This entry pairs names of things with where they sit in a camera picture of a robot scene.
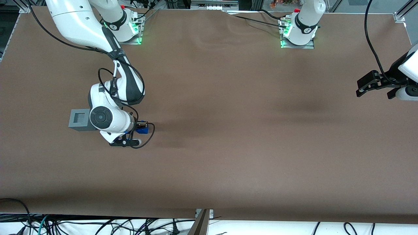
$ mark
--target gray square block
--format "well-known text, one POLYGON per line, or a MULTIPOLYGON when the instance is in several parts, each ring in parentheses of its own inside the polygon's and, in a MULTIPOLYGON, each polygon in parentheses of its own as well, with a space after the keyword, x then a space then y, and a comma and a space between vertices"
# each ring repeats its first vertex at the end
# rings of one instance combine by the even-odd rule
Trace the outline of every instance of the gray square block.
POLYGON ((90 122, 90 109, 72 109, 68 127, 76 131, 92 131, 96 130, 90 122))

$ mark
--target blue component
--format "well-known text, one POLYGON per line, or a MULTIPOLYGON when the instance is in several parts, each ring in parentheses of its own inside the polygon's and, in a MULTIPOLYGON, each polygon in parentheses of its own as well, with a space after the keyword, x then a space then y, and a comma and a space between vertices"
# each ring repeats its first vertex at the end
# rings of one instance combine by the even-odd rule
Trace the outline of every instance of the blue component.
POLYGON ((138 134, 148 134, 148 126, 144 128, 136 129, 135 131, 138 132, 138 134))

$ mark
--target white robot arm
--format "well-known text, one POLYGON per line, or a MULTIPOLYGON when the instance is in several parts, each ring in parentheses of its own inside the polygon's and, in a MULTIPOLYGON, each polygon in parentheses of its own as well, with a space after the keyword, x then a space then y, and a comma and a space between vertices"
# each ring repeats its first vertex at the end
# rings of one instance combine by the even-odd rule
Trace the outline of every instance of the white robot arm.
POLYGON ((116 0, 92 0, 105 20, 114 25, 114 31, 102 26, 95 18, 87 0, 46 0, 49 12, 63 37, 69 41, 107 52, 114 61, 120 78, 101 84, 95 84, 89 92, 91 108, 90 121, 100 130, 101 135, 113 143, 119 137, 136 128, 136 121, 126 111, 123 105, 135 105, 141 102, 145 95, 143 80, 138 77, 130 66, 123 49, 120 47, 116 35, 121 40, 129 40, 133 36, 131 31, 130 10, 123 10, 116 0))
POLYGON ((306 45, 315 37, 318 22, 326 9, 324 0, 307 0, 300 12, 293 12, 290 16, 291 25, 284 31, 283 36, 295 45, 306 45))
POLYGON ((385 74, 372 70, 357 81, 357 97, 371 90, 393 88, 389 99, 418 101, 418 43, 395 61, 385 74))

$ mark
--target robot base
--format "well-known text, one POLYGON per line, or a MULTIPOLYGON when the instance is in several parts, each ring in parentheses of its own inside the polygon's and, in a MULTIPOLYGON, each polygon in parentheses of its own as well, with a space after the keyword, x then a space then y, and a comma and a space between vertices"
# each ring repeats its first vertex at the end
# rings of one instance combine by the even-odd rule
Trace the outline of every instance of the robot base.
POLYGON ((127 44, 127 45, 141 45, 142 44, 142 36, 144 34, 144 24, 145 24, 145 16, 141 19, 137 20, 136 22, 137 26, 134 26, 135 30, 138 30, 138 34, 134 35, 132 39, 126 41, 126 42, 120 42, 119 44, 127 44))
MULTIPOLYGON (((277 20, 279 25, 285 25, 281 20, 277 20)), ((295 45, 283 36, 285 28, 279 28, 280 33, 280 47, 281 48, 296 48, 296 49, 314 49, 314 40, 311 39, 306 45, 295 45)))

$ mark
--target cable connector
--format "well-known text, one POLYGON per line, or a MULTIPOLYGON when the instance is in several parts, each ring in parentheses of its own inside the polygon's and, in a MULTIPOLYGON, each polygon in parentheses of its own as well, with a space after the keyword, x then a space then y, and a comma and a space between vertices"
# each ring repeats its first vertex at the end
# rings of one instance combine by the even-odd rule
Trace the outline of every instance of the cable connector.
POLYGON ((176 221, 173 219, 173 232, 171 233, 172 235, 178 235, 180 233, 180 231, 177 228, 177 223, 176 221))

